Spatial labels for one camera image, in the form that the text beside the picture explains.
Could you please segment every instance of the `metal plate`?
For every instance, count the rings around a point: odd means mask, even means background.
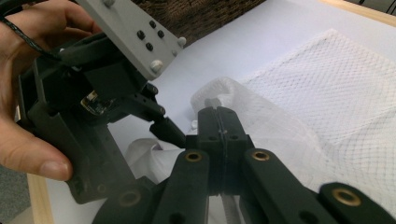
[[[107,36],[147,79],[153,80],[183,49],[177,38],[130,0],[77,0]],[[142,31],[145,38],[138,37]]]

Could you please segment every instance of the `bolt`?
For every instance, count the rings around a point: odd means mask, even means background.
[[[146,35],[143,31],[138,31],[137,37],[139,37],[139,39],[143,40],[146,37]]]
[[[111,7],[114,5],[116,0],[102,0],[103,4],[105,4],[106,7]]]
[[[149,51],[153,51],[153,50],[154,50],[154,47],[152,47],[152,44],[150,44],[150,43],[147,43],[147,44],[146,44],[146,48],[147,48]]]
[[[151,68],[151,71],[153,73],[158,73],[163,68],[163,62],[161,62],[160,60],[154,60],[149,65],[149,68]]]
[[[152,91],[154,92],[154,94],[157,94],[157,93],[158,93],[158,89],[155,88],[155,87],[152,88]]]
[[[155,27],[157,27],[157,24],[155,23],[155,21],[150,21],[149,25],[154,29]]]
[[[163,38],[164,36],[165,36],[165,34],[163,33],[163,31],[158,31],[158,36],[160,37],[160,38]]]
[[[178,43],[179,46],[181,46],[183,48],[186,45],[186,43],[187,43],[187,39],[185,37],[180,37],[177,40],[177,43]]]

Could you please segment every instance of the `wooden edge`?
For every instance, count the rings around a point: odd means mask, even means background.
[[[396,27],[396,17],[384,12],[376,11],[368,7],[362,7],[344,0],[319,0],[320,2],[339,7],[341,9],[359,14],[375,21],[381,21],[385,24]]]
[[[54,224],[46,179],[38,175],[28,174],[27,182],[29,184],[34,223]]]

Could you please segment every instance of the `black wire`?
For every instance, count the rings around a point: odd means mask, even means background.
[[[16,26],[11,21],[7,20],[3,15],[0,15],[0,21],[7,25],[11,30],[13,30],[18,36],[20,36],[30,47],[38,51],[40,54],[47,58],[51,58],[53,60],[61,60],[58,55],[55,55],[49,51],[44,50],[41,48],[33,39],[27,36],[18,26]]]
[[[395,12],[396,6],[393,8],[392,13],[390,13],[390,15],[393,15],[393,12]]]
[[[392,8],[393,4],[395,4],[395,2],[396,2],[396,0],[394,0],[394,1],[392,2],[392,4],[390,4],[390,6],[389,6],[389,8],[388,8],[388,10],[387,10],[387,13],[390,11],[390,9]]]

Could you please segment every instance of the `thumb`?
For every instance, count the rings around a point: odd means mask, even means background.
[[[72,175],[72,165],[61,151],[4,118],[0,119],[0,164],[56,180]]]

